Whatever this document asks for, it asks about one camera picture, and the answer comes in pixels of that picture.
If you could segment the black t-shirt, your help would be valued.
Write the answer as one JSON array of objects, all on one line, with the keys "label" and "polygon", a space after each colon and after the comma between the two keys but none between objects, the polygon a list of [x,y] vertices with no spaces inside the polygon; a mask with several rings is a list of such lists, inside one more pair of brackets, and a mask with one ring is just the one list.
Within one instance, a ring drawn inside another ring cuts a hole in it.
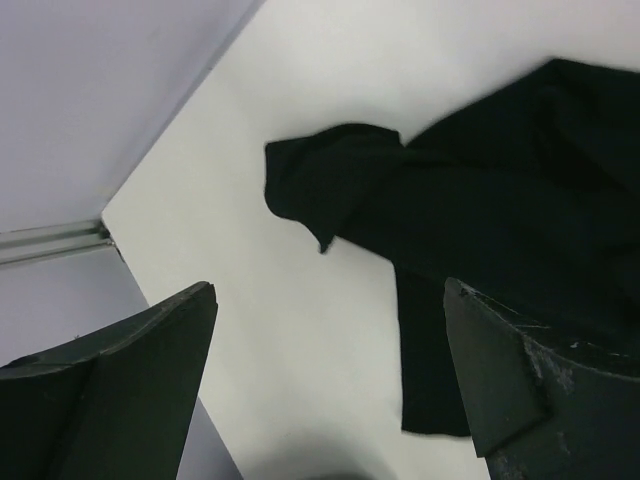
[{"label": "black t-shirt", "polygon": [[444,285],[455,278],[639,352],[639,76],[553,59],[409,142],[348,123],[265,147],[265,201],[327,250],[389,260],[402,427],[465,437]]}]

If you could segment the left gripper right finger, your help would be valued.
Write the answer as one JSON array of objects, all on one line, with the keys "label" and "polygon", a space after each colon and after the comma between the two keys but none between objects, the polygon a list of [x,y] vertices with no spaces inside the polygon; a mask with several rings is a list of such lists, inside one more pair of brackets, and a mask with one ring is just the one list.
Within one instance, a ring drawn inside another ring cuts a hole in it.
[{"label": "left gripper right finger", "polygon": [[471,438],[493,479],[636,479],[639,362],[449,279],[444,311]]}]

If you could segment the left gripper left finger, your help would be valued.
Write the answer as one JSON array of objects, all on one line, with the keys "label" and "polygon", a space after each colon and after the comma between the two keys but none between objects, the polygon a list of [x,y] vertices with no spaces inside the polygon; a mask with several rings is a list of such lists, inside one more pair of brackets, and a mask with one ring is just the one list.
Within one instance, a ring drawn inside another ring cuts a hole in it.
[{"label": "left gripper left finger", "polygon": [[176,478],[217,311],[198,282],[3,366],[2,478]]}]

